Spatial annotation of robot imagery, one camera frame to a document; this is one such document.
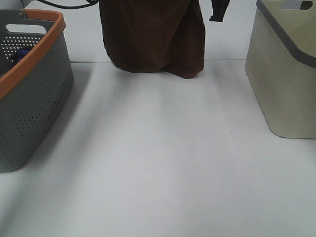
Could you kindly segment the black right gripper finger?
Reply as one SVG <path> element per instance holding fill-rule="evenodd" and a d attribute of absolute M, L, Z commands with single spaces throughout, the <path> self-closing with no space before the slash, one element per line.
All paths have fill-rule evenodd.
<path fill-rule="evenodd" d="M 225 12 L 229 6 L 230 0 L 211 0 L 212 15 L 210 22 L 223 22 Z"/>

